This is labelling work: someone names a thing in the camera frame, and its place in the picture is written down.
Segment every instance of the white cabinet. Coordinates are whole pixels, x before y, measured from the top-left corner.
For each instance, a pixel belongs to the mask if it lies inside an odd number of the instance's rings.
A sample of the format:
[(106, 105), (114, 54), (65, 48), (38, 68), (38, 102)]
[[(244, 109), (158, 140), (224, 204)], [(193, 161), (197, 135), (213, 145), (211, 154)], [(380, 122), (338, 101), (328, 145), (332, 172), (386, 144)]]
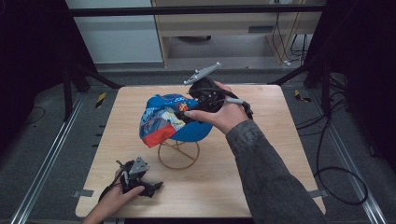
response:
[[(149, 0), (66, 0), (69, 8), (151, 7)], [(101, 68), (163, 64), (153, 16), (75, 17), (93, 62)]]

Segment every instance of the wooden table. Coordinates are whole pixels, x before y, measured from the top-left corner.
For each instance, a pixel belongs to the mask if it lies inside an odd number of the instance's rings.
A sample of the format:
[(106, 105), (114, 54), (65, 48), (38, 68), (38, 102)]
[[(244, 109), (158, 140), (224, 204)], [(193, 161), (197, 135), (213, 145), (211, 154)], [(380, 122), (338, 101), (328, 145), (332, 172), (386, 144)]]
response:
[[(280, 87), (230, 86), (239, 98), (251, 104), (253, 118), (291, 173), (308, 191), (317, 189)], [(157, 93), (185, 94), (188, 88), (145, 86), (120, 89), (84, 186), (94, 193), (91, 197), (79, 198), (77, 216), (87, 216), (97, 204), (103, 189), (119, 169), (116, 160), (127, 162), (141, 156), (149, 165), (143, 180), (150, 184), (163, 181), (163, 187), (152, 198), (138, 197), (128, 203), (115, 217), (250, 217), (233, 153), (219, 130), (213, 128), (199, 142), (201, 153), (197, 162), (179, 171), (164, 167), (159, 161), (157, 147), (148, 148), (139, 138), (139, 122), (147, 100)], [(196, 145), (191, 144), (190, 148), (196, 148)], [(165, 155), (170, 155), (170, 160), (187, 158), (180, 157), (180, 153), (171, 153)], [(323, 201), (315, 200), (325, 213)]]

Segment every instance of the gray sleeve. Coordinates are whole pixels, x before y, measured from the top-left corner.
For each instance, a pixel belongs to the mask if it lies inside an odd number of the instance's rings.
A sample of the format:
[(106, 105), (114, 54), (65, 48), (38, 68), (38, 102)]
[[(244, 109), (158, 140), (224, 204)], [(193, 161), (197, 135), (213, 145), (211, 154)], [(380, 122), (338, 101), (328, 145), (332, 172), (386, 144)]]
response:
[(327, 223), (253, 120), (238, 124), (226, 139), (255, 223)]

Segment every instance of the black pole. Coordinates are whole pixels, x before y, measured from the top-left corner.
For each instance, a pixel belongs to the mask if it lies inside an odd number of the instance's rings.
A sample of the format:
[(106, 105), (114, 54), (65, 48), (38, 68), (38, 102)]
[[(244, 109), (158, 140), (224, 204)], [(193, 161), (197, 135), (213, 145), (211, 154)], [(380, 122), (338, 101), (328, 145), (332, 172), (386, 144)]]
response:
[(67, 14), (73, 17), (143, 16), (177, 14), (224, 14), (224, 13), (268, 13), (268, 12), (316, 12), (329, 9), (326, 4), (307, 5), (240, 5), (240, 6), (196, 6), (196, 7), (117, 7), (78, 8), (46, 13)]

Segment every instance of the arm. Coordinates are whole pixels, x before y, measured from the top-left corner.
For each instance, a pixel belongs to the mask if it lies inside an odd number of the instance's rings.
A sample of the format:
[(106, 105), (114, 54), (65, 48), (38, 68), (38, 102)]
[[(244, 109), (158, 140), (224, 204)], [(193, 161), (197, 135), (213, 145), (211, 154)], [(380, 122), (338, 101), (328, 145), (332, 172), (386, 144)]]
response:
[(226, 138), (256, 223), (327, 223), (253, 120), (241, 122)]
[(120, 179), (118, 179), (113, 188), (111, 188), (111, 190), (105, 194), (102, 200), (91, 210), (91, 212), (84, 218), (84, 220), (82, 220), (81, 223), (102, 223), (103, 220), (114, 215), (129, 201), (135, 199), (137, 195), (144, 189), (145, 187), (139, 186), (122, 194)]

